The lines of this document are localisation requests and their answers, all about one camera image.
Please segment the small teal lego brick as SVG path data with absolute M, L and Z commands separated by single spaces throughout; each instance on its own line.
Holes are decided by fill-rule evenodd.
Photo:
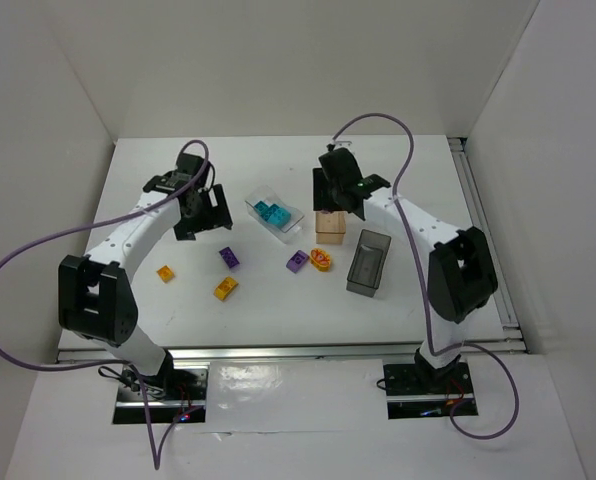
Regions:
M 269 206 L 263 202 L 263 201 L 258 201 L 255 205 L 254 205 L 254 210 L 259 214 L 259 215 L 263 215 L 267 209 L 269 208 Z

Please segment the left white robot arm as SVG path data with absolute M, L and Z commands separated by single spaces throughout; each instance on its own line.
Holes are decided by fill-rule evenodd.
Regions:
M 139 327 L 131 284 L 165 233 L 193 241 L 202 232 L 232 228 L 224 189 L 214 177 L 209 161 L 180 153 L 173 170 L 145 184 L 130 219 L 85 255 L 68 255 L 59 265 L 60 326 L 133 365 L 122 378 L 133 390 L 144 383 L 161 398 L 196 380 L 176 370 L 171 353 Z

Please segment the purple rounded lego brick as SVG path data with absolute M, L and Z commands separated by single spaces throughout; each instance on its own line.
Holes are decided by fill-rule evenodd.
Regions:
M 287 261 L 286 268 L 292 273 L 298 273 L 309 262 L 309 256 L 302 250 L 297 250 Z

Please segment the yellow butterfly lego brick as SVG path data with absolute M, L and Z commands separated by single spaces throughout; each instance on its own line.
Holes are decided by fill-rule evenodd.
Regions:
M 325 250 L 320 248 L 314 248 L 310 251 L 309 260 L 310 263 L 321 272 L 329 271 L 332 265 L 331 256 Z

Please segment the teal rectangular lego brick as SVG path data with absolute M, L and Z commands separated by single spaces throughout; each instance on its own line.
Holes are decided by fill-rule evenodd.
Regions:
M 268 205 L 269 208 L 267 209 L 267 211 L 263 214 L 263 215 L 259 215 L 257 212 L 257 214 L 259 215 L 259 217 L 264 221 L 264 222 L 269 222 L 272 215 L 278 210 L 278 205 L 277 204 L 271 204 Z

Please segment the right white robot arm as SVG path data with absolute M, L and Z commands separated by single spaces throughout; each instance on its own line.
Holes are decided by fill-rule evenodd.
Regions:
M 498 289 L 482 230 L 441 221 L 394 192 L 384 178 L 365 177 L 355 156 L 330 144 L 313 170 L 314 206 L 345 211 L 407 242 L 422 285 L 425 340 L 414 354 L 420 382 L 433 385 L 454 370 L 468 321 Z

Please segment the yellow curved lego brick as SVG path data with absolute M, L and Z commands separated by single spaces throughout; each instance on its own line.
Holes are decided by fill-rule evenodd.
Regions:
M 214 296 L 220 301 L 225 301 L 238 287 L 239 283 L 234 278 L 225 277 L 215 288 Z

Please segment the teal rounded lego brick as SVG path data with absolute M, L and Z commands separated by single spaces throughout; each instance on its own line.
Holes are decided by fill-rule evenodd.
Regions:
M 272 215 L 268 223 L 277 229 L 282 230 L 290 220 L 291 213 L 288 210 L 278 206 L 278 210 Z

